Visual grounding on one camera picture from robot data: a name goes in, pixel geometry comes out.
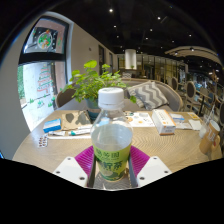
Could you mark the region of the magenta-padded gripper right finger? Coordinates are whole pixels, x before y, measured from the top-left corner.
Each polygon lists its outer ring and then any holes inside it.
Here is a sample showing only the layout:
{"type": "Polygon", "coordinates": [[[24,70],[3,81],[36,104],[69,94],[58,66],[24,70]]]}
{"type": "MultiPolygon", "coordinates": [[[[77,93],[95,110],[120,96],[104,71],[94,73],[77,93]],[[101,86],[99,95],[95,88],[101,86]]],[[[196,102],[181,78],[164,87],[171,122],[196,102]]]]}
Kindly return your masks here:
{"type": "Polygon", "coordinates": [[[128,164],[133,187],[143,187],[171,174],[158,156],[150,157],[134,146],[130,148],[128,164]]]}

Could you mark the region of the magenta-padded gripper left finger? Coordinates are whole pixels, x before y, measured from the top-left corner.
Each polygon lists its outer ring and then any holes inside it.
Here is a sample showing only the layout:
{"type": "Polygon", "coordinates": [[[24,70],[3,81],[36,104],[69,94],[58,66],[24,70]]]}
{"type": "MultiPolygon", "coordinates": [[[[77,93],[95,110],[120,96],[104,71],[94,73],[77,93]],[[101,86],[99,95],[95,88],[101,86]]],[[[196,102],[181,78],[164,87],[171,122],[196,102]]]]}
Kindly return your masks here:
{"type": "Polygon", "coordinates": [[[92,188],[95,168],[94,149],[90,146],[75,157],[66,157],[53,173],[81,187],[92,188]]]}

